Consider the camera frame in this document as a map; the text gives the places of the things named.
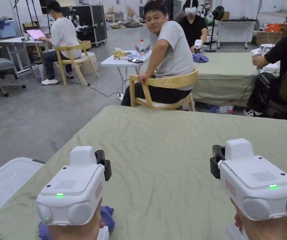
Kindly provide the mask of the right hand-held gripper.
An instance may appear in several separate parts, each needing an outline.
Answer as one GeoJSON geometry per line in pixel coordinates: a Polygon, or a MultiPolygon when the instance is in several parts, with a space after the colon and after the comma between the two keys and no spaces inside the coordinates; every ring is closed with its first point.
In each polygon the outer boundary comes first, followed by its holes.
{"type": "Polygon", "coordinates": [[[263,156],[255,155],[244,138],[214,145],[211,174],[227,195],[252,221],[287,217],[287,174],[263,156]]]}

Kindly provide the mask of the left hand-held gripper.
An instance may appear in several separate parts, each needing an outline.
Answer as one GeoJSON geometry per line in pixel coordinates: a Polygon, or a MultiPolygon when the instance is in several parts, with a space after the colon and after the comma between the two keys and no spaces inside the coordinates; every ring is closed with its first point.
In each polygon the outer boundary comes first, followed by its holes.
{"type": "Polygon", "coordinates": [[[111,178],[111,163],[103,150],[77,146],[70,162],[40,191],[36,203],[41,219],[39,237],[51,240],[49,227],[84,226],[99,208],[99,202],[111,178]]]}

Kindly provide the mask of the person's left hand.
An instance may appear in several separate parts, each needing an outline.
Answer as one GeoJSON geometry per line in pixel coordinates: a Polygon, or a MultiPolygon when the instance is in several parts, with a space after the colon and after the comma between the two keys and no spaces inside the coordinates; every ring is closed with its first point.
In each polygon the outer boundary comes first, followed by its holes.
{"type": "Polygon", "coordinates": [[[102,198],[94,212],[93,218],[85,225],[77,226],[49,226],[49,233],[53,240],[96,240],[99,230],[104,227],[100,207],[102,198]]]}

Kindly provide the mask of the person's right hand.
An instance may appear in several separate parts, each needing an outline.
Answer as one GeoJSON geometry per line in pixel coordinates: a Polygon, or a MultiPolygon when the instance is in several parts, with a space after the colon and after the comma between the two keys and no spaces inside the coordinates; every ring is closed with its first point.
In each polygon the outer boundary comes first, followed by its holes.
{"type": "Polygon", "coordinates": [[[236,209],[235,227],[230,232],[236,240],[287,240],[287,214],[271,218],[264,199],[230,200],[236,209]]]}

